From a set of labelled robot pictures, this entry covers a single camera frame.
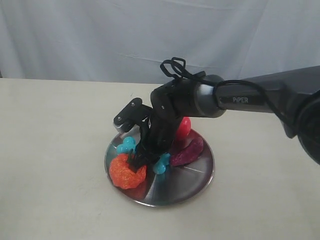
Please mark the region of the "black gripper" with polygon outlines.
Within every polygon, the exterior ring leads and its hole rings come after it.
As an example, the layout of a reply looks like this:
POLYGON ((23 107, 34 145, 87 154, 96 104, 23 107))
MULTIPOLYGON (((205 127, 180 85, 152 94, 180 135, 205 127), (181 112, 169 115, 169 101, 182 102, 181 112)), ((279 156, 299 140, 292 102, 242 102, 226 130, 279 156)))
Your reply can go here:
POLYGON ((174 108, 173 93, 176 86, 172 81, 155 88, 150 94, 152 111, 150 127, 136 146, 129 152, 129 169, 136 173, 145 165, 154 165, 167 154, 182 121, 174 108))

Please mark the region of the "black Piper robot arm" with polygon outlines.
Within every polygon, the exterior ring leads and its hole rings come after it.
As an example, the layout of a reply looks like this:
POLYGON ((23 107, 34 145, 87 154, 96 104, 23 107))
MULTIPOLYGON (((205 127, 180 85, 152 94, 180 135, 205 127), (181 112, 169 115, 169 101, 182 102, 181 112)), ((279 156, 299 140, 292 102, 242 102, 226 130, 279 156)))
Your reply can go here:
POLYGON ((320 68, 307 68, 223 80, 218 75, 186 75, 155 88, 147 128, 130 158, 138 170, 158 161, 172 146, 183 117, 218 118, 227 110, 273 113, 286 136, 298 138, 320 160, 320 68))

